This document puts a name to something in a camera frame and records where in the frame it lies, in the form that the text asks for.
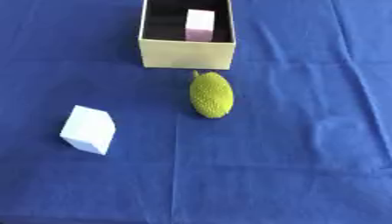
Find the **foam cube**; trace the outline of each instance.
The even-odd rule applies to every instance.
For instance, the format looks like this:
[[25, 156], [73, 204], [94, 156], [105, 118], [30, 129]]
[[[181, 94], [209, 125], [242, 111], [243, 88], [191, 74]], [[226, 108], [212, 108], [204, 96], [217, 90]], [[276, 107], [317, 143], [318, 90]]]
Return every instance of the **foam cube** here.
[[187, 41], [210, 42], [214, 35], [215, 12], [189, 10], [186, 17], [185, 39]]
[[78, 150], [106, 155], [115, 132], [107, 112], [75, 106], [60, 136]]

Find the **fruit stem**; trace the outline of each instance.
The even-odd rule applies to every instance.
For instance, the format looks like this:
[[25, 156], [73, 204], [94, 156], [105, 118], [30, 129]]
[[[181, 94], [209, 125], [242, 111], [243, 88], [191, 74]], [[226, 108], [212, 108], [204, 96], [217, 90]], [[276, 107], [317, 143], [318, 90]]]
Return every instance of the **fruit stem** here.
[[199, 72], [196, 70], [193, 70], [193, 78], [196, 79], [199, 76]]

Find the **green fruit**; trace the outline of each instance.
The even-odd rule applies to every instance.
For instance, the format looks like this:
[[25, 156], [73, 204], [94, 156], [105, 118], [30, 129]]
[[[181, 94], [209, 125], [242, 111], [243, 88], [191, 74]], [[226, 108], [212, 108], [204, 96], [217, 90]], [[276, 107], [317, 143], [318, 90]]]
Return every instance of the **green fruit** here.
[[221, 118], [233, 107], [234, 96], [230, 84], [218, 73], [193, 72], [190, 87], [191, 103], [207, 118]]

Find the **blue tablecloth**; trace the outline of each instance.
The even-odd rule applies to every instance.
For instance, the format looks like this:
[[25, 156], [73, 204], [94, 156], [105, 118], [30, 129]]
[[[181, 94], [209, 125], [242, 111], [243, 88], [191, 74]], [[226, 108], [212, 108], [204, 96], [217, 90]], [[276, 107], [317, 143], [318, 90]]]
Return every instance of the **blue tablecloth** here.
[[[233, 0], [235, 105], [145, 69], [139, 0], [0, 1], [0, 220], [368, 224], [392, 220], [392, 2]], [[107, 110], [106, 157], [58, 134]]]

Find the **box rim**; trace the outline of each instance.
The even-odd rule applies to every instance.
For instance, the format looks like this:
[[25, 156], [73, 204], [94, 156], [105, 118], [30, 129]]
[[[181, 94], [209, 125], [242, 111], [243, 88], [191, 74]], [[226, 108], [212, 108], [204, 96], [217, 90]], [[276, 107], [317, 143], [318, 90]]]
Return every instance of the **box rim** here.
[[140, 28], [139, 28], [139, 36], [137, 37], [138, 40], [148, 40], [148, 41], [169, 41], [169, 42], [178, 42], [178, 43], [201, 43], [201, 44], [230, 44], [235, 45], [237, 43], [237, 37], [235, 36], [235, 22], [234, 22], [234, 15], [233, 15], [233, 7], [230, 0], [227, 1], [228, 6], [228, 15], [230, 20], [230, 32], [233, 38], [232, 42], [196, 42], [196, 41], [179, 41], [179, 40], [167, 40], [167, 39], [152, 39], [152, 38], [144, 38], [144, 25], [145, 25], [145, 14], [147, 11], [147, 2], [150, 0], [143, 0], [143, 9], [142, 9], [142, 19], [140, 21]]

